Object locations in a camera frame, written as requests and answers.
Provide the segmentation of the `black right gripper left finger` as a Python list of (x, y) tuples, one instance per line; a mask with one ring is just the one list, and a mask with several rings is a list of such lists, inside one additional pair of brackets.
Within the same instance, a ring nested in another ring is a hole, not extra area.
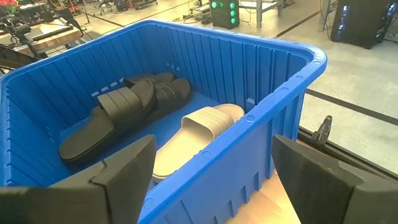
[(146, 135), (49, 187), (3, 187), (1, 223), (137, 223), (155, 155)]

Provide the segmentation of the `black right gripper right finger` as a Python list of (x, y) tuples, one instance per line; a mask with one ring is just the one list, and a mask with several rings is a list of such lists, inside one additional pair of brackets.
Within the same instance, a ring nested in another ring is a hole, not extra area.
[(281, 135), (272, 158), (302, 223), (397, 224), (397, 181)]

